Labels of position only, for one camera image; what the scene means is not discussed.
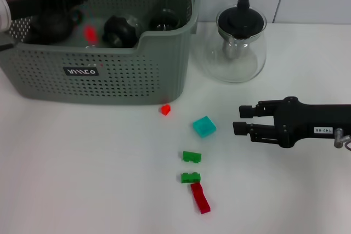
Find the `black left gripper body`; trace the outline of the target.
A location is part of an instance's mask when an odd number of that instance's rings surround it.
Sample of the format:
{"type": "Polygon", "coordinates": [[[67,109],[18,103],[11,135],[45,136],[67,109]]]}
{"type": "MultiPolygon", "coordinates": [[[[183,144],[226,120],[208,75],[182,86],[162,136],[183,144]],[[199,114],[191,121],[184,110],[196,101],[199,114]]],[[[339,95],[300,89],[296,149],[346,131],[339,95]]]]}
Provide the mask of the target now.
{"type": "Polygon", "coordinates": [[[64,0],[5,0],[5,12],[10,19],[40,15],[46,11],[63,11],[64,0]]]}

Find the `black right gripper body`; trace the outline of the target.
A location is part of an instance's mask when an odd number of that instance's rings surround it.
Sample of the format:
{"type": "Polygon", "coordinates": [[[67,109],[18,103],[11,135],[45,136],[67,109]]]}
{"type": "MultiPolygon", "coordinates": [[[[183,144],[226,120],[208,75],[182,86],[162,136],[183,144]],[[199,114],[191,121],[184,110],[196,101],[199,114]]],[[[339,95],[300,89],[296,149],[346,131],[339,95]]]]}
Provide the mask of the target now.
{"type": "Polygon", "coordinates": [[[311,105],[288,97],[275,110],[275,129],[283,148],[308,138],[333,139],[341,148],[350,143],[350,105],[311,105]]]}

